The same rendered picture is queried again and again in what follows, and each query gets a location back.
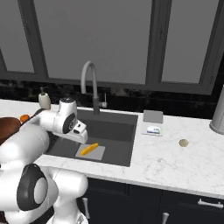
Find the dark grey sink basin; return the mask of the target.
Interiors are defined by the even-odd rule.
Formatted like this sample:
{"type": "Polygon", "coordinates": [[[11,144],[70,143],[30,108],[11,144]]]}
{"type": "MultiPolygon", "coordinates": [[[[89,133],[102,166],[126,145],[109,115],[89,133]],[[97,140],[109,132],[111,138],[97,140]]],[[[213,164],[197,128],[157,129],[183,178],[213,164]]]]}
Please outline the dark grey sink basin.
{"type": "Polygon", "coordinates": [[[98,143],[105,147],[102,160],[75,156],[80,143],[50,134],[50,146],[46,155],[94,161],[109,165],[130,166],[133,143],[137,127],[137,115],[78,110],[78,119],[87,125],[88,140],[85,144],[98,143]]]}

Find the grey flat tray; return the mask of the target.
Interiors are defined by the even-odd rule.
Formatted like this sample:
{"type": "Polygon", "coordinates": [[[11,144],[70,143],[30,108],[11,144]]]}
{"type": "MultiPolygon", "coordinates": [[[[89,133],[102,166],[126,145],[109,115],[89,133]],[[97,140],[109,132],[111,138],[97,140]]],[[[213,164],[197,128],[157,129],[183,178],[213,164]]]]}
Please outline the grey flat tray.
{"type": "Polygon", "coordinates": [[[85,149],[86,147],[88,147],[87,144],[82,144],[79,149],[77,150],[75,156],[77,158],[84,158],[84,159],[92,159],[92,160],[102,160],[104,151],[105,151],[105,147],[104,146],[98,146],[96,149],[92,150],[91,152],[89,152],[87,155],[82,156],[81,155],[81,151],[83,149],[85,149]]]}

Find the grey cylindrical container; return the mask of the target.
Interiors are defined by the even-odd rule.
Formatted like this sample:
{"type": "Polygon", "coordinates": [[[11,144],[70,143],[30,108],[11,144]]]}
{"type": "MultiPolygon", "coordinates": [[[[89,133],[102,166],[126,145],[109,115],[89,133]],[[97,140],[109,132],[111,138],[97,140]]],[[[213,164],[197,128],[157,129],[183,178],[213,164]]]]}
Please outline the grey cylindrical container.
{"type": "Polygon", "coordinates": [[[224,135],[224,85],[209,127],[212,131],[224,135]]]}

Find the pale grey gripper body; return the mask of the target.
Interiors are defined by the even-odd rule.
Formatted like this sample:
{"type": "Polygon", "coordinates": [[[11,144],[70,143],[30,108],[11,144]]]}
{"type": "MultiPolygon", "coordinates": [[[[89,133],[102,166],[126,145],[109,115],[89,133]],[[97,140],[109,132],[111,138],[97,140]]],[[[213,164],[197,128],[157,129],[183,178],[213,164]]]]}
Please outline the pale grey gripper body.
{"type": "Polygon", "coordinates": [[[88,140],[88,132],[86,130],[84,130],[80,134],[75,134],[73,131],[70,131],[66,134],[61,134],[60,136],[81,144],[84,144],[88,140]]]}

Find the dark grey framed window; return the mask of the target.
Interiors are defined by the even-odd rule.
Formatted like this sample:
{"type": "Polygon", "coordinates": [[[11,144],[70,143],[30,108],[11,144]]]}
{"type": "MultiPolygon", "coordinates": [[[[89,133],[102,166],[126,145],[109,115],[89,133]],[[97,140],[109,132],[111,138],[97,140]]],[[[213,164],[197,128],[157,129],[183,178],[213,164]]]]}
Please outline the dark grey framed window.
{"type": "Polygon", "coordinates": [[[0,0],[0,79],[209,95],[224,0],[0,0]]]}

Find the brown bowl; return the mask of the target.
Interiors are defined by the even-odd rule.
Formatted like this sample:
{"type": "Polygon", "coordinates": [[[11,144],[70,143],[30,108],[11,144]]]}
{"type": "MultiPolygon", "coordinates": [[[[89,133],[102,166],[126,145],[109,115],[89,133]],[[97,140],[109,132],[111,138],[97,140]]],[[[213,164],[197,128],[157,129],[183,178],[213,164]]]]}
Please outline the brown bowl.
{"type": "Polygon", "coordinates": [[[0,118],[0,145],[14,133],[18,132],[20,126],[21,122],[15,117],[0,118]]]}

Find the yellow corn cob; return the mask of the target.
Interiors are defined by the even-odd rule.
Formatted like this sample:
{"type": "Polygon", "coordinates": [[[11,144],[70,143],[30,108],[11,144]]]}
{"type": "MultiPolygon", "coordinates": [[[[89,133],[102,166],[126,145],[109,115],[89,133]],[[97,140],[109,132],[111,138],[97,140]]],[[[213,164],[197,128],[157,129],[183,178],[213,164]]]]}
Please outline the yellow corn cob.
{"type": "Polygon", "coordinates": [[[82,156],[85,156],[85,155],[87,155],[89,152],[95,150],[98,146],[99,146],[98,143],[90,144],[88,147],[84,148],[84,149],[80,152],[80,154],[81,154],[82,156]]]}

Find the grey rectangular block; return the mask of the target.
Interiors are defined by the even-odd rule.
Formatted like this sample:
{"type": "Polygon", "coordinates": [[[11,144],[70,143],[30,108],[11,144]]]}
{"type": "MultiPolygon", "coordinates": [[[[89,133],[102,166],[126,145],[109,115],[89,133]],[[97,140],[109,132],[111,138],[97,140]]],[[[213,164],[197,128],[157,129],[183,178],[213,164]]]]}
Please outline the grey rectangular block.
{"type": "Polygon", "coordinates": [[[143,112],[143,120],[147,123],[162,123],[163,122],[163,112],[155,110],[145,110],[143,112]]]}

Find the dark cupboard door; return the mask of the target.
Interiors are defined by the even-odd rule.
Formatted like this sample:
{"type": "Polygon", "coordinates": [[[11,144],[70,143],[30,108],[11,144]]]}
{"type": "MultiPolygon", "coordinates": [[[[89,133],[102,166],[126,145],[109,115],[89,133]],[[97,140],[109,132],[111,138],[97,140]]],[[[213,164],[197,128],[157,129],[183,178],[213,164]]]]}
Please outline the dark cupboard door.
{"type": "Polygon", "coordinates": [[[223,209],[161,206],[157,224],[162,224],[164,213],[169,214],[165,224],[224,224],[223,209]]]}
{"type": "Polygon", "coordinates": [[[155,224],[161,192],[146,187],[133,188],[128,194],[88,190],[78,198],[78,206],[85,213],[87,199],[89,224],[155,224]]]}

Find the white and blue sponge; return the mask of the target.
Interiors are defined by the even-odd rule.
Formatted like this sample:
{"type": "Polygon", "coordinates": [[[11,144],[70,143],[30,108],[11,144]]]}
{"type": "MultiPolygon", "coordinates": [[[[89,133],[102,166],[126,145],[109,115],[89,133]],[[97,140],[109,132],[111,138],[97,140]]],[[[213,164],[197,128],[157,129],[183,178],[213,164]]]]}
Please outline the white and blue sponge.
{"type": "Polygon", "coordinates": [[[150,136],[162,136],[162,130],[158,126],[147,126],[144,127],[142,130],[143,135],[150,135],[150,136]]]}

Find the dark drawer front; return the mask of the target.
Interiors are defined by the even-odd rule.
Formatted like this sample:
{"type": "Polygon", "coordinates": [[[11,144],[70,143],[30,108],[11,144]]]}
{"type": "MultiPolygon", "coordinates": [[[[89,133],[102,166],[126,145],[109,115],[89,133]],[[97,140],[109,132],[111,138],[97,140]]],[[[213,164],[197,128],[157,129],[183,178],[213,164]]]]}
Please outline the dark drawer front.
{"type": "Polygon", "coordinates": [[[211,206],[200,206],[198,205],[199,199],[214,204],[220,202],[224,205],[224,199],[215,199],[201,195],[193,195],[189,193],[171,191],[163,191],[160,204],[168,207],[186,208],[195,211],[224,215],[224,208],[219,209],[211,206]]]}

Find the beige soap dispenser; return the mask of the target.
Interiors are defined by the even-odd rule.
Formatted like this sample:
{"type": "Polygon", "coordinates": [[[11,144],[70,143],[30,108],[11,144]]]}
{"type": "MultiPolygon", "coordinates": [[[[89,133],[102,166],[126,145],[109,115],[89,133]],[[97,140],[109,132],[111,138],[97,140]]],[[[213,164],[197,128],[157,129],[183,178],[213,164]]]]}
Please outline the beige soap dispenser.
{"type": "Polygon", "coordinates": [[[43,87],[40,88],[40,94],[38,95],[38,103],[42,109],[51,109],[51,100],[49,94],[43,87]]]}

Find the grey curved tap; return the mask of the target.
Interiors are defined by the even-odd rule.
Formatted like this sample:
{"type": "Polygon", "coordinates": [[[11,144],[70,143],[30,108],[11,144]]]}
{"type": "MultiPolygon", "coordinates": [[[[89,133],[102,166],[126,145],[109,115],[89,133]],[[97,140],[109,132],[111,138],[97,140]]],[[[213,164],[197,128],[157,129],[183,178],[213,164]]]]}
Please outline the grey curved tap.
{"type": "Polygon", "coordinates": [[[99,96],[97,91],[97,79],[96,79],[96,67],[92,61],[87,61],[82,68],[81,71],[81,79],[80,79],[80,90],[83,94],[87,92],[86,90],[86,78],[88,69],[91,69],[92,74],[92,85],[93,85],[93,111],[95,115],[100,114],[100,107],[106,108],[107,102],[99,102],[99,96]]]}

